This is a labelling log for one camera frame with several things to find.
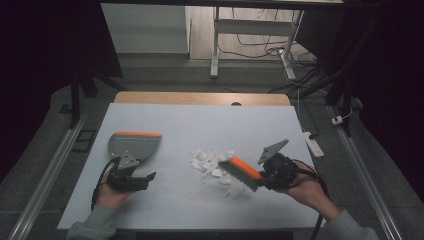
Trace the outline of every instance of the brush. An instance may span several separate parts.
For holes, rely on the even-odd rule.
[[[218,165],[254,192],[258,190],[257,182],[263,180],[262,175],[258,171],[238,157],[220,161]]]

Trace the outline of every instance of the person's left hand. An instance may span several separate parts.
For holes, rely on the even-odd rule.
[[[124,203],[125,199],[127,199],[127,197],[134,192],[120,192],[113,189],[111,186],[109,186],[109,184],[106,183],[107,176],[108,173],[106,173],[102,178],[96,204],[118,211]]]

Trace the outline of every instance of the black fabric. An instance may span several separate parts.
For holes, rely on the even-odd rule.
[[[359,58],[354,94],[366,128],[424,201],[423,11],[422,1],[392,1]]]
[[[52,93],[70,84],[74,69],[122,73],[97,1],[2,0],[0,32],[3,179],[42,123]]]

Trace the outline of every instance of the power plug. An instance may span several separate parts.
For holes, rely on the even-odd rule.
[[[343,122],[343,118],[341,116],[338,116],[338,117],[332,118],[331,122],[333,123],[333,125],[339,125],[340,123]]]

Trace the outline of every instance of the white power strip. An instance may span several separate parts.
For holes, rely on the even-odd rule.
[[[311,150],[314,157],[324,156],[324,153],[322,152],[321,148],[318,146],[318,143],[315,141],[315,139],[309,139],[310,135],[311,135],[310,132],[304,132],[303,133],[303,136],[305,137],[306,144],[308,144],[309,150]]]

